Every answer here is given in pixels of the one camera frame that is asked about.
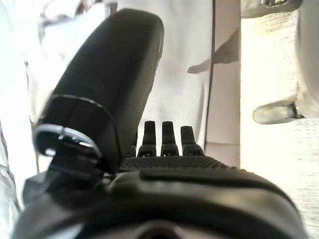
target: white wall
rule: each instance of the white wall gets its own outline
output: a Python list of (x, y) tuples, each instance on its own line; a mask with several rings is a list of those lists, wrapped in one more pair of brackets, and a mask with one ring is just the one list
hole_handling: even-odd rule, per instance
[[(240, 27), (240, 0), (216, 0), (215, 49)], [(215, 64), (208, 109), (206, 155), (240, 161), (240, 62)]]

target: floor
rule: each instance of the floor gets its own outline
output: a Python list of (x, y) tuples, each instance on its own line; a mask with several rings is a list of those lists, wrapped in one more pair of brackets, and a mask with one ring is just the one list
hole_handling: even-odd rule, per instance
[(319, 119), (259, 125), (253, 110), (296, 92), (298, 12), (243, 19), (241, 49), (241, 167), (276, 183), (319, 238)]

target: black plastic housing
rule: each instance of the black plastic housing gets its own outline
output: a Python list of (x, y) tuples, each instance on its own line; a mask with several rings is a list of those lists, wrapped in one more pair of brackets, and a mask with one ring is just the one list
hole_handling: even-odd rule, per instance
[(82, 177), (63, 184), (52, 180), (49, 187), (41, 185), (41, 177), (29, 179), (42, 193), (27, 204), (12, 238), (46, 239), (69, 232), (70, 239), (108, 239), (116, 238), (109, 232), (131, 227), (130, 237), (117, 238), (141, 239), (135, 236), (136, 224), (153, 220), (211, 230), (226, 236), (221, 239), (308, 238), (301, 215), (281, 189), (211, 157), (127, 158), (121, 171), (112, 182), (76, 190)]
[(63, 141), (87, 146), (115, 173), (130, 151), (163, 44), (161, 19), (124, 9), (89, 36), (67, 67), (33, 132), (53, 156)]

